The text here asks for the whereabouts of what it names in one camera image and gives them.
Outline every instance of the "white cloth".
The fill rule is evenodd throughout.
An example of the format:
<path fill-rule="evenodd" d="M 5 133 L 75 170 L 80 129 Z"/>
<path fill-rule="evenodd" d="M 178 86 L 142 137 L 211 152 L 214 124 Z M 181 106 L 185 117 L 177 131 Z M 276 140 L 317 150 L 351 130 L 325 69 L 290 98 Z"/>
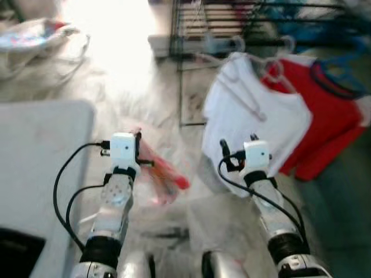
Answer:
<path fill-rule="evenodd" d="M 243 142 L 250 141 L 250 135 L 255 133 L 268 142 L 273 156 L 269 177 L 279 171 L 306 134 L 312 119 L 301 95 L 283 94 L 265 87 L 242 53 L 231 54 L 222 66 L 209 90 L 203 114 L 208 122 L 202 150 L 211 159 L 216 172 L 223 158 L 220 140 L 225 139 L 230 151 L 235 152 L 243 149 Z M 221 170 L 231 178 L 224 165 Z M 233 180 L 244 184 L 242 178 Z M 240 197 L 248 195 L 225 184 Z"/>

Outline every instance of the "white table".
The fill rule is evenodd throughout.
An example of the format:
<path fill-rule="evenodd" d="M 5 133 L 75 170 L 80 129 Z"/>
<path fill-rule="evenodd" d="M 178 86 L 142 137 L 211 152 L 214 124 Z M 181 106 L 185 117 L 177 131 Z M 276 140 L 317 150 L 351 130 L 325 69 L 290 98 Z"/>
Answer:
<path fill-rule="evenodd" d="M 93 118 L 83 101 L 0 105 L 0 226 L 46 239 L 31 278 L 70 272 L 70 238 L 54 214 L 53 184 L 67 158 L 89 142 Z M 86 154 L 78 155 L 60 180 L 62 215 L 83 183 Z"/>

